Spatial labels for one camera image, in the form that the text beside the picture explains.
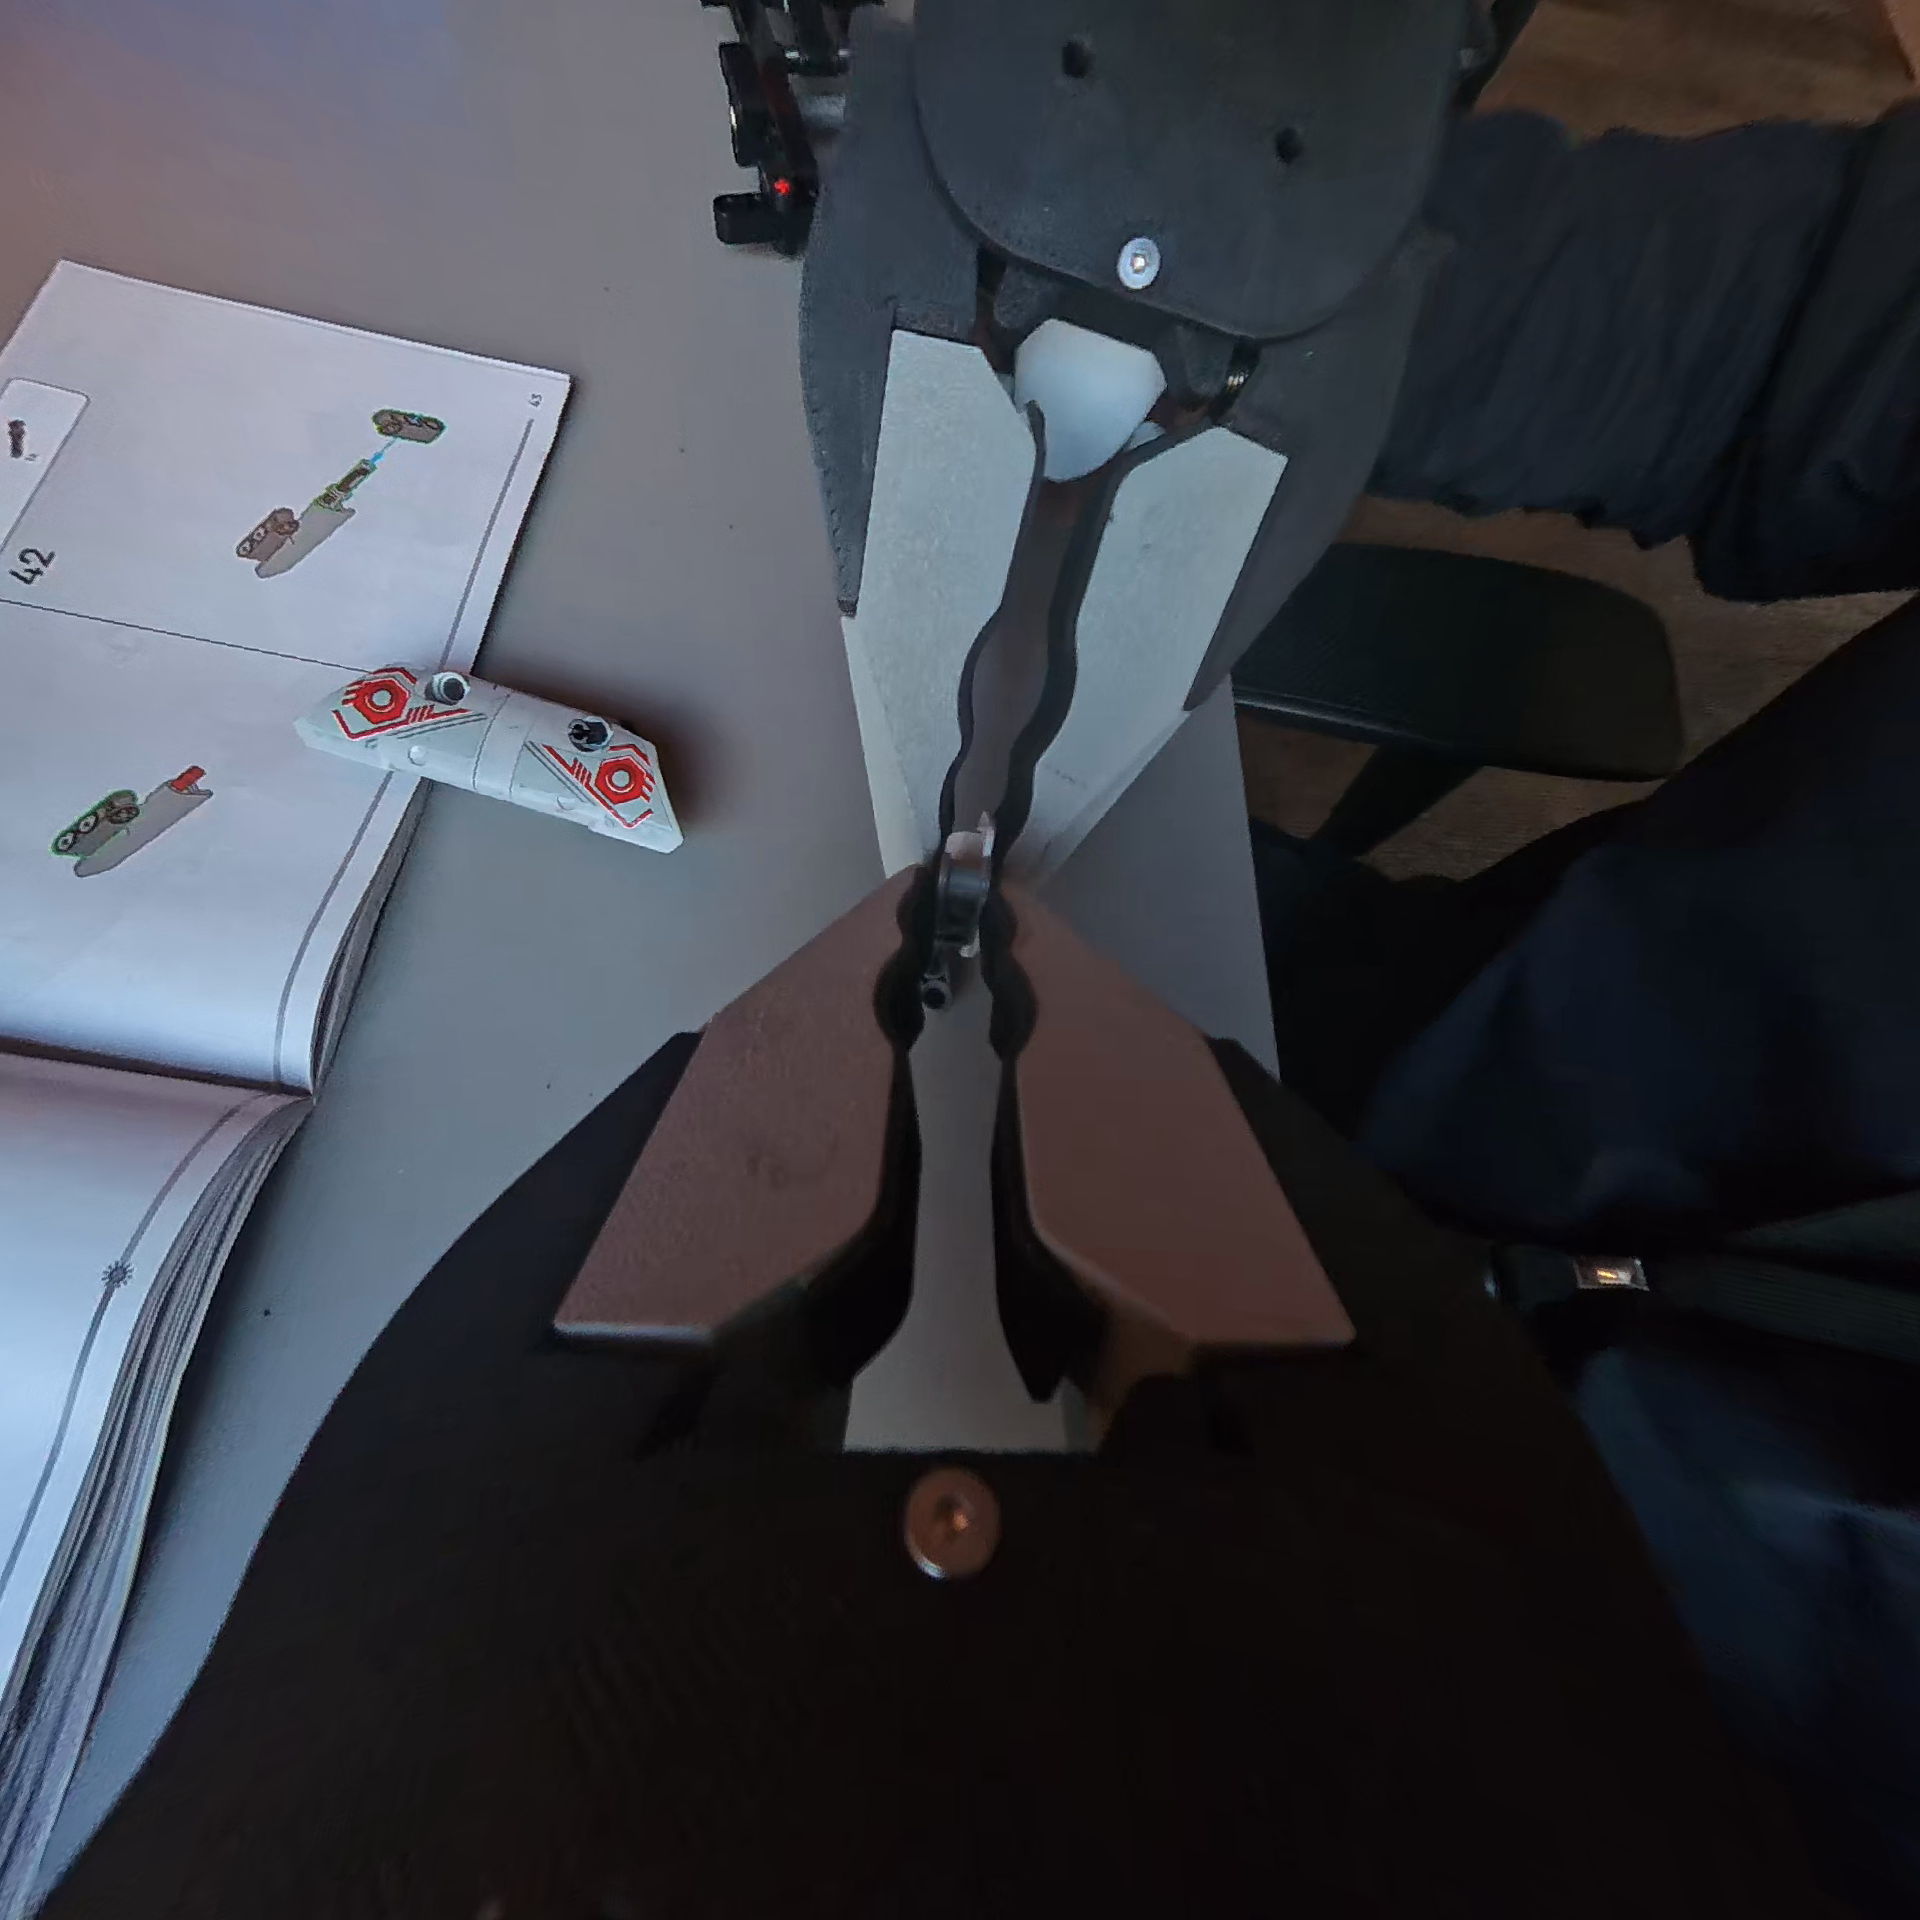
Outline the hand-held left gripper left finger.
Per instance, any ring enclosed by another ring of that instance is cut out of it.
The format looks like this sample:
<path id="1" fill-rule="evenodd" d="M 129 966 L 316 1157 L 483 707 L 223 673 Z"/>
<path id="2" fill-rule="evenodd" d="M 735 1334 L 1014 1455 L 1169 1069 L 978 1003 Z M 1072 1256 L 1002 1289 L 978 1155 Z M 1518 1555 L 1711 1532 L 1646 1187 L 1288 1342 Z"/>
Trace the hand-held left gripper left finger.
<path id="1" fill-rule="evenodd" d="M 792 1327 L 875 1357 L 915 1283 L 922 870 L 714 1014 L 567 1285 L 562 1336 L 721 1353 Z"/>

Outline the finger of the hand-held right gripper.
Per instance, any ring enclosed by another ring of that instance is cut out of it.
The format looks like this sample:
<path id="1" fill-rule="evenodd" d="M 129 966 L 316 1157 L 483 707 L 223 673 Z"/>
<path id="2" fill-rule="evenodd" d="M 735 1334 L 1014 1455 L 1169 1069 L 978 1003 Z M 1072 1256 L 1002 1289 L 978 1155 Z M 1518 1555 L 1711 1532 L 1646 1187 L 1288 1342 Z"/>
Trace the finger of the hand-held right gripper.
<path id="1" fill-rule="evenodd" d="M 894 331 L 848 676 L 882 876 L 939 843 L 961 683 L 1002 605 L 1036 440 L 983 349 Z"/>
<path id="2" fill-rule="evenodd" d="M 1006 878 L 1057 873 L 1180 732 L 1286 468 L 1214 424 L 1099 479 L 1040 601 L 1049 739 Z"/>

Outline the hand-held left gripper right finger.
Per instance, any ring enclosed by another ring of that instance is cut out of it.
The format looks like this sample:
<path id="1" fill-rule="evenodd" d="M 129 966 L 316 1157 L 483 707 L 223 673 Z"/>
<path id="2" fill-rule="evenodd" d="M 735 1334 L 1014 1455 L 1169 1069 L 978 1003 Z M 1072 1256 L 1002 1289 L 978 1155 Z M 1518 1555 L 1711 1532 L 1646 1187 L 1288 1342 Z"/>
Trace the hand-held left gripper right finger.
<path id="1" fill-rule="evenodd" d="M 995 1293 L 1034 1400 L 1068 1385 L 1107 1425 L 1145 1380 L 1355 1342 L 1207 1033 L 1023 886 L 982 979 Z"/>

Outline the small black lego piece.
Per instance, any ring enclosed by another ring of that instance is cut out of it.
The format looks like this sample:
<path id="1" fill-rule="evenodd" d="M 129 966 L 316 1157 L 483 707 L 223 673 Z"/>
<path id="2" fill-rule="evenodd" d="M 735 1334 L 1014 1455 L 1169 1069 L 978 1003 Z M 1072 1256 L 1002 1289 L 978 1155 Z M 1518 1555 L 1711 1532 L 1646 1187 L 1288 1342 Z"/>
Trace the small black lego piece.
<path id="1" fill-rule="evenodd" d="M 946 833 L 905 900 L 903 965 L 923 1012 L 952 1008 L 969 980 L 995 884 L 998 822 L 982 812 Z"/>

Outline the person's right forearm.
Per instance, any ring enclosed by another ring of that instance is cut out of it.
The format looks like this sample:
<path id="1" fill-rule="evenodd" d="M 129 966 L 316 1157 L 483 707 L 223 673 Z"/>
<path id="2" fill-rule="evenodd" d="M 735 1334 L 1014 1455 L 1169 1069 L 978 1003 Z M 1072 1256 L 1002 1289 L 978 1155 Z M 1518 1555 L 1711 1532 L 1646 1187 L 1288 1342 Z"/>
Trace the person's right forearm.
<path id="1" fill-rule="evenodd" d="M 1747 604 L 1919 588 L 1919 105 L 1577 137 L 1476 112 L 1371 496 L 1687 542 Z"/>

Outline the black lego model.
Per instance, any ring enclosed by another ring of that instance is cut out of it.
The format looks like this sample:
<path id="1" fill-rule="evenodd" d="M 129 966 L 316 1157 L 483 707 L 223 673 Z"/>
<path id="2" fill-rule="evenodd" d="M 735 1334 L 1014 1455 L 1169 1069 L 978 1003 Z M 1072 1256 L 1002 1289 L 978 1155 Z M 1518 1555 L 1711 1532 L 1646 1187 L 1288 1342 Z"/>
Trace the black lego model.
<path id="1" fill-rule="evenodd" d="M 719 64 L 735 164 L 752 187 L 711 201 L 728 249 L 802 255 L 822 160 L 846 123 L 860 1 L 708 1 L 728 13 Z"/>

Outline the white lego panel red print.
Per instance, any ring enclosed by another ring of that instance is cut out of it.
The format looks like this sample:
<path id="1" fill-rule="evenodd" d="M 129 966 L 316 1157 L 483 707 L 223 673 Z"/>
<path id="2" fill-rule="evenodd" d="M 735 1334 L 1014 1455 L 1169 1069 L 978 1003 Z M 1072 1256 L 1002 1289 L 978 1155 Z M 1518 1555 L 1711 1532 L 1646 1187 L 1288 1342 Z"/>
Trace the white lego panel red print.
<path id="1" fill-rule="evenodd" d="M 319 751 L 500 799 L 619 846 L 675 853 L 683 840 L 647 739 L 456 667 L 375 667 L 300 715 L 296 732 Z"/>

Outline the lego instruction booklet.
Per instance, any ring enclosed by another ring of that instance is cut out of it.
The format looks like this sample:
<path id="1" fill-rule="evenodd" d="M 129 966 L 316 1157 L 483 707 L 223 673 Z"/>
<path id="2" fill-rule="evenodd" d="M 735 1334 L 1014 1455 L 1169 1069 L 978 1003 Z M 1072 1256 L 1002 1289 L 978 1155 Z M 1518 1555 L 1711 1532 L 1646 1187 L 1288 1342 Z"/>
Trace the lego instruction booklet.
<path id="1" fill-rule="evenodd" d="M 60 262 L 4 340 L 4 1916 L 176 1396 L 422 781 L 297 725 L 468 670 L 571 381 Z"/>

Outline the black mesh office chair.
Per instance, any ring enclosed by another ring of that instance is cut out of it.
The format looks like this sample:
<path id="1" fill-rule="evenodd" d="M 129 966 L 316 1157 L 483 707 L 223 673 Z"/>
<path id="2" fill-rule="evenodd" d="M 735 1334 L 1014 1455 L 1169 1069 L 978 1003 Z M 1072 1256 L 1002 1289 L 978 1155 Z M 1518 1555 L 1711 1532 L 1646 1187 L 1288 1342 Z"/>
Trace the black mesh office chair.
<path id="1" fill-rule="evenodd" d="M 1258 721 L 1371 749 L 1313 840 L 1364 856 L 1482 769 L 1655 781 L 1673 649 L 1631 592 L 1514 559 L 1335 544 L 1232 670 Z"/>

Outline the person's dark clothed body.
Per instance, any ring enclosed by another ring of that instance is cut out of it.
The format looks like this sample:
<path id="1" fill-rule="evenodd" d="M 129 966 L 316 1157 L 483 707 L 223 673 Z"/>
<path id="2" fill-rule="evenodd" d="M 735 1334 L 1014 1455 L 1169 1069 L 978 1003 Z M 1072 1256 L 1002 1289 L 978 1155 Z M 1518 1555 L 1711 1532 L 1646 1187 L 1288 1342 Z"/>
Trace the person's dark clothed body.
<path id="1" fill-rule="evenodd" d="M 1915 601 L 1648 797 L 1465 879 L 1254 822 L 1280 1076 L 1497 1248 L 1907 1296 L 1919 1169 Z M 1915 1916 L 1915 1336 L 1658 1293 L 1543 1313 L 1817 1880 Z"/>

